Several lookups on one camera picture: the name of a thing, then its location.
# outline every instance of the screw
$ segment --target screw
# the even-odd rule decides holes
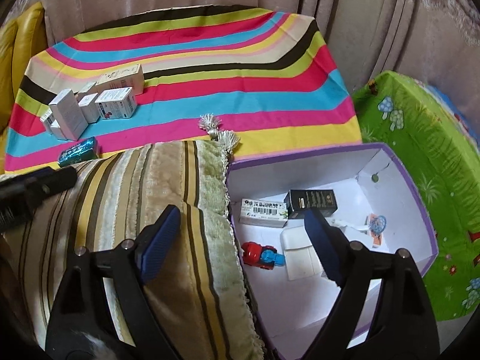
[[[75,248],[75,254],[78,257],[83,256],[86,251],[87,251],[87,248],[85,246],[79,246]]]
[[[350,247],[351,247],[354,251],[360,251],[360,250],[362,250],[363,245],[362,245],[361,242],[352,241],[352,242],[350,243]]]
[[[397,253],[402,259],[407,259],[410,257],[410,252],[407,249],[400,248],[397,250]]]
[[[121,243],[121,247],[125,249],[126,251],[134,246],[134,240],[133,239],[125,239]]]

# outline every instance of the blue gripper pad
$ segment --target blue gripper pad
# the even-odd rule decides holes
[[[327,277],[339,287],[344,286],[349,250],[347,237],[340,229],[330,226],[318,208],[307,210],[303,223]]]
[[[178,207],[175,207],[154,235],[150,245],[139,256],[140,266],[138,268],[140,269],[140,279],[143,284],[157,276],[180,229],[180,220],[180,210]]]

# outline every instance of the black product box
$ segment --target black product box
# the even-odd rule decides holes
[[[332,215],[338,208],[333,190],[290,190],[283,200],[289,219],[302,219],[304,211],[318,207],[323,216]]]

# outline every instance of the striped tablecloth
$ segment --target striped tablecloth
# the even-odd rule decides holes
[[[157,10],[93,28],[30,60],[9,124],[6,172],[49,164],[75,144],[44,131],[56,93],[142,64],[135,114],[100,120],[102,156],[147,143],[207,138],[205,113],[241,137],[236,158],[359,143],[351,99],[312,17],[239,5]]]

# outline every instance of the open storage box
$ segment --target open storage box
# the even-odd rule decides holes
[[[387,218],[381,251],[408,249],[422,276],[438,254],[434,230],[417,188],[383,143],[234,162],[227,186],[239,244],[257,242],[282,253],[283,229],[239,223],[242,199],[282,202],[289,189],[332,189],[338,204],[333,218],[358,225],[371,213]],[[302,224],[302,219],[290,219],[284,228]],[[299,359],[325,322],[339,288],[320,274],[289,281],[285,267],[264,270],[243,265],[243,270],[269,344],[286,360]],[[368,331],[379,289],[380,280],[372,281],[353,338]]]

